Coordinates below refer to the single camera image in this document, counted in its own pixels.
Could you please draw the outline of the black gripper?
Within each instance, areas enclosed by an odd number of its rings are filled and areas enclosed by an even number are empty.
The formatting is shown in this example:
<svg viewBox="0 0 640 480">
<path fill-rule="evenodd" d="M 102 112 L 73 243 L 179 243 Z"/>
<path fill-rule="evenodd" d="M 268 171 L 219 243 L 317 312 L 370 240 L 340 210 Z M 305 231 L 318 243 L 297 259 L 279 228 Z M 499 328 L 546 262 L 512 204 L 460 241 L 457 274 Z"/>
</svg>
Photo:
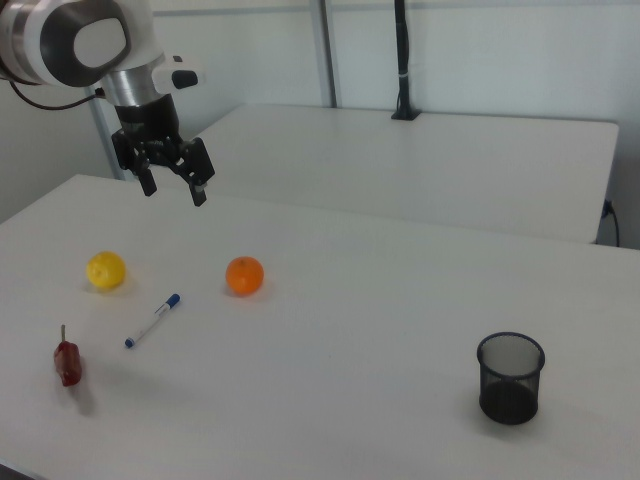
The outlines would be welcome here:
<svg viewBox="0 0 640 480">
<path fill-rule="evenodd" d="M 111 140 L 118 164 L 138 179 L 144 195 L 150 197 L 157 191 L 150 164 L 176 165 L 194 205 L 202 206 L 215 169 L 201 138 L 182 139 L 173 97 L 164 95 L 144 105 L 115 106 L 115 111 L 120 129 Z"/>
</svg>

